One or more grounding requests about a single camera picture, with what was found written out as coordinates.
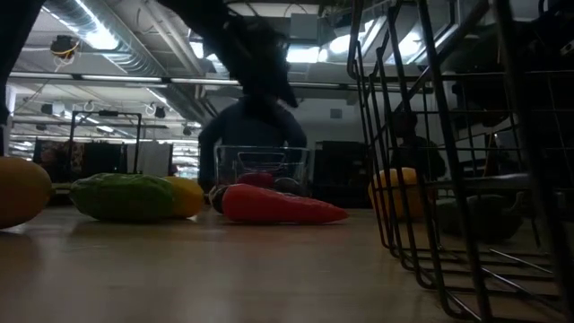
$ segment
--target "ventilation duct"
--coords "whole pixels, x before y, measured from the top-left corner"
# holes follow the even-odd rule
[[[166,71],[134,33],[101,0],[47,0],[44,10],[129,75],[162,76]],[[175,84],[148,88],[181,117],[202,122],[204,111]]]

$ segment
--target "round object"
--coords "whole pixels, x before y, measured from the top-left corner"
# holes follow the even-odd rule
[[[173,186],[173,217],[187,219],[201,212],[204,207],[204,191],[192,179],[166,177]]]
[[[274,189],[281,193],[289,193],[296,196],[305,196],[303,186],[295,179],[280,178],[276,179]]]
[[[404,178],[404,184],[409,187],[406,189],[406,200],[407,200],[407,204],[409,207],[409,214],[411,215],[412,218],[420,218],[423,217],[424,212],[423,212],[423,208],[422,208],[422,201],[421,201],[421,196],[419,193],[419,189],[416,187],[417,184],[417,178],[416,178],[416,170],[412,169],[412,168],[406,168],[403,167],[403,178]],[[385,172],[381,171],[379,173],[380,176],[380,186],[382,188],[386,188],[387,187],[387,180],[385,177]],[[377,177],[375,176],[374,178],[374,182],[375,182],[375,188],[378,188],[378,183],[377,183]],[[395,203],[395,211],[396,211],[396,218],[400,219],[403,218],[406,214],[404,206],[403,206],[403,197],[401,195],[401,190],[399,189],[399,185],[398,185],[398,174],[396,169],[391,169],[390,170],[390,182],[391,182],[391,187],[393,187],[393,202]],[[383,205],[381,204],[381,199],[380,199],[380,192],[377,192],[377,204],[378,204],[378,209],[381,212],[381,214],[383,214]],[[385,203],[385,208],[387,209],[387,216],[390,217],[390,201],[388,199],[388,191],[387,190],[383,190],[383,201]],[[369,184],[369,198],[370,198],[370,202],[373,205],[373,209],[375,208],[375,201],[373,199],[373,189],[372,189],[372,183]]]
[[[209,193],[209,201],[212,207],[220,214],[223,214],[223,195],[225,195],[227,188],[228,186],[213,188]]]
[[[26,223],[50,199],[52,182],[39,165],[17,157],[0,157],[0,229]]]

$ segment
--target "orange squash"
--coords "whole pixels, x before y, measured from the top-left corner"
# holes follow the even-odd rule
[[[39,165],[17,157],[0,157],[0,229],[26,223],[49,201],[52,182]]]
[[[391,186],[393,188],[395,188],[393,190],[393,201],[395,202],[396,218],[401,219],[404,217],[405,211],[403,208],[403,198],[401,196],[401,191],[398,188],[398,175],[397,175],[396,169],[390,170],[390,176],[391,176],[391,180],[390,180]],[[415,169],[403,168],[403,177],[404,177],[404,183],[407,187],[417,184],[416,170]],[[375,176],[374,182],[375,182],[375,188],[378,188],[377,176]],[[387,187],[387,181],[386,181],[384,171],[380,172],[380,186],[382,188]],[[383,190],[382,194],[383,194],[383,201],[385,202],[385,208],[387,209],[387,216],[390,217],[390,203],[389,203],[389,199],[388,199],[388,192],[386,190]],[[372,204],[373,210],[374,210],[375,209],[375,201],[373,199],[372,182],[371,182],[371,184],[369,184],[369,198],[370,198],[370,203]],[[412,218],[423,217],[424,213],[423,213],[423,208],[422,208],[421,196],[419,195],[419,189],[416,186],[406,189],[406,199],[407,199],[407,203],[409,206],[409,213],[410,213],[411,217]],[[383,214],[383,208],[382,208],[381,199],[380,199],[380,192],[377,192],[377,202],[378,202],[378,209],[382,215]]]

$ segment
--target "black wire frame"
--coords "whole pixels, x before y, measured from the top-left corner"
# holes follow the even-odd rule
[[[555,188],[552,187],[552,183],[548,181],[546,177],[547,175],[544,173],[542,156],[543,149],[562,150],[564,151],[564,157],[568,162],[568,155],[566,153],[567,148],[562,139],[561,147],[549,148],[542,147],[540,142],[535,138],[536,125],[533,122],[532,116],[533,112],[536,110],[533,109],[533,107],[530,107],[528,104],[529,102],[524,100],[524,96],[521,95],[524,93],[523,82],[525,77],[542,77],[550,80],[552,74],[540,72],[525,74],[520,70],[520,66],[515,64],[515,62],[517,62],[515,58],[516,45],[514,44],[516,32],[514,30],[509,0],[480,0],[476,3],[474,9],[466,19],[460,22],[458,29],[453,32],[450,39],[442,47],[441,51],[436,49],[427,0],[417,0],[423,39],[426,45],[428,67],[414,83],[410,84],[410,89],[407,88],[407,82],[411,81],[411,79],[404,75],[404,67],[395,29],[395,18],[400,11],[402,1],[398,0],[395,5],[387,8],[388,28],[382,46],[377,48],[377,62],[374,70],[370,74],[365,73],[361,56],[361,43],[358,41],[359,29],[357,26],[361,22],[362,5],[363,0],[355,0],[353,2],[352,35],[347,71],[349,72],[349,76],[357,83],[359,104],[361,107],[362,134],[365,144],[370,148],[369,157],[372,161],[372,167],[370,168],[370,176],[372,180],[370,185],[372,187],[373,208],[377,216],[378,231],[383,247],[388,249],[393,257],[400,260],[403,268],[415,273],[416,281],[421,287],[437,291],[443,310],[453,318],[472,319],[481,322],[520,321],[520,319],[496,317],[493,314],[491,308],[491,297],[504,296],[533,301],[550,310],[560,313],[567,321],[574,322],[574,271],[572,267],[570,245],[568,243],[563,224],[558,217],[557,199],[553,193]],[[456,49],[465,35],[476,26],[489,10],[492,11],[496,20],[497,35],[500,43],[500,58],[505,68],[504,73],[489,75],[460,74],[443,77],[440,71],[440,64],[452,51]],[[393,55],[395,56],[397,71],[396,77],[387,77],[385,68],[381,68],[383,66],[383,53],[385,52],[389,41],[390,46],[393,49]],[[457,166],[459,164],[458,152],[461,151],[461,149],[457,148],[452,132],[450,118],[454,111],[450,111],[448,109],[443,81],[445,81],[445,79],[454,79],[459,80],[461,84],[463,84],[462,96],[465,110],[457,111],[457,113],[462,113],[466,118],[466,130],[468,132],[470,143],[470,149],[467,150],[472,155],[473,174],[476,176],[477,165],[475,152],[480,151],[481,149],[474,147],[472,129],[469,126],[470,123],[468,121],[470,116],[478,112],[468,110],[465,102],[464,84],[468,80],[480,77],[495,77],[498,78],[498,80],[501,78],[503,79],[507,102],[509,103],[510,109],[499,112],[507,112],[509,114],[514,141],[516,147],[519,147],[520,150],[520,153],[517,154],[520,170],[523,170],[523,168],[528,169],[527,174],[480,180],[467,179]],[[438,111],[428,111],[425,89],[429,80],[432,83]],[[416,239],[413,231],[413,218],[410,215],[409,203],[406,194],[406,190],[408,188],[412,188],[405,185],[404,174],[401,167],[396,168],[398,186],[392,187],[390,181],[390,151],[396,151],[400,149],[400,147],[397,144],[396,135],[393,131],[393,119],[390,117],[393,110],[390,106],[387,82],[396,81],[398,81],[402,99],[398,108],[403,109],[408,113],[423,114],[427,130],[427,139],[430,139],[429,115],[435,114],[439,116],[440,128],[445,144],[443,150],[447,153],[450,176],[452,178],[448,184],[438,182],[426,183],[423,176],[417,176],[416,187],[422,201],[424,214],[423,220],[429,241],[429,247],[427,249],[420,249],[416,246]],[[380,88],[382,90],[382,106],[384,107],[383,118],[386,122],[381,121],[380,112],[378,110],[378,98],[375,95],[377,82],[380,83]],[[549,81],[549,88],[552,96],[551,81]],[[414,94],[421,89],[423,93],[423,111],[415,112],[411,109],[410,100]],[[558,117],[556,117],[557,111],[554,106],[553,99],[552,110],[550,113],[553,113],[556,118],[556,125],[557,127],[560,127],[560,122]],[[483,151],[490,150],[496,149],[491,149],[490,146],[483,149]],[[381,173],[384,175],[385,183],[381,183]],[[570,178],[572,179],[571,184],[574,187],[574,176],[572,174],[572,170],[569,169],[569,173]],[[536,216],[542,219],[542,229],[543,232],[545,232],[544,237],[546,238],[546,242],[544,244],[548,248],[548,254],[539,252],[512,253],[496,249],[479,249],[478,240],[470,228],[471,223],[466,196],[469,189],[486,188],[489,186],[489,183],[491,186],[504,184],[504,186],[514,188],[515,190],[531,190],[532,198],[536,205]],[[448,250],[441,244],[435,212],[436,206],[429,202],[429,199],[427,198],[427,192],[429,189],[436,188],[450,188],[455,193],[460,213],[461,232],[465,246],[462,250]],[[404,210],[404,226],[406,228],[406,241],[408,241],[408,246],[405,246],[404,244],[404,237],[402,237],[402,232],[399,230],[400,228],[396,215],[393,192],[397,189],[399,190]],[[378,196],[383,197],[385,194],[388,196],[387,199],[378,198]],[[536,245],[540,247],[541,242],[534,217],[532,224]],[[494,260],[485,259],[487,256],[494,257]],[[536,263],[533,260],[526,260],[532,258],[537,258],[543,261]],[[548,258],[551,260],[551,265],[544,263]],[[425,266],[422,263],[423,261],[431,262],[431,266]],[[444,265],[449,263],[465,265],[467,269],[455,270],[444,268]],[[535,270],[538,274],[542,275],[532,275],[531,272],[524,274],[509,274],[507,272],[505,274],[500,274],[495,272],[495,270],[488,268],[487,266],[489,265],[528,268],[530,270]],[[473,287],[449,286],[445,283],[445,277],[447,275],[470,276],[473,280]],[[486,280],[494,280],[503,284],[508,287],[508,290],[487,288]],[[522,284],[522,282],[528,281],[544,281],[549,284],[554,283],[559,294],[533,292]],[[473,293],[476,297],[477,310],[472,309],[469,304],[459,298],[457,296],[458,292]]]
[[[67,154],[67,161],[66,167],[68,174],[72,176],[72,152],[74,151],[74,132],[76,127],[80,126],[82,122],[89,116],[93,114],[100,114],[100,115],[109,115],[111,117],[117,117],[117,115],[122,116],[135,116],[137,117],[137,127],[136,127],[136,135],[135,135],[135,153],[134,153],[134,173],[137,173],[137,162],[139,159],[140,153],[140,137],[142,132],[142,114],[141,113],[134,113],[134,112],[116,112],[116,111],[72,111],[72,120],[70,121],[70,144],[68,145],[68,154]],[[83,118],[80,119],[80,125],[76,125],[75,118],[78,115],[84,115]]]

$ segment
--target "toy fruit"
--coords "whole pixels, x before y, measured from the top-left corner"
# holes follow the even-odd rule
[[[154,222],[173,214],[172,185],[140,174],[98,174],[76,180],[70,199],[81,213],[102,221]]]
[[[0,157],[0,229],[26,223],[50,199],[52,182],[39,165],[17,157]]]
[[[227,190],[228,186],[221,186],[221,187],[213,187],[212,190],[209,192],[209,203],[215,209],[215,211],[223,214],[223,195]]]
[[[412,168],[403,168],[403,177],[404,177],[404,184],[406,186],[410,186],[406,188],[406,199],[409,206],[409,213],[412,218],[419,218],[423,217],[423,208],[422,208],[422,201],[421,196],[419,193],[419,188],[416,187],[417,178],[416,178],[416,170]],[[405,211],[403,208],[403,197],[401,195],[401,191],[398,187],[398,175],[396,169],[390,170],[390,182],[393,189],[393,201],[395,202],[395,210],[396,210],[396,218],[400,219],[403,218],[405,215]],[[375,188],[378,188],[377,177],[374,178]],[[373,200],[373,189],[371,187],[372,184],[369,184],[369,198],[370,203],[375,208],[375,201]],[[380,186],[382,188],[387,187],[387,181],[385,178],[385,172],[380,172]],[[385,208],[387,209],[387,216],[390,216],[390,203],[388,199],[388,191],[383,189],[383,201],[385,202]],[[382,204],[380,199],[380,192],[377,192],[377,202],[378,202],[378,209],[382,214]]]
[[[173,186],[173,217],[186,219],[201,212],[204,207],[204,191],[192,179],[164,178]]]
[[[222,206],[228,219],[244,223],[322,224],[349,217],[329,203],[245,184],[229,186]]]

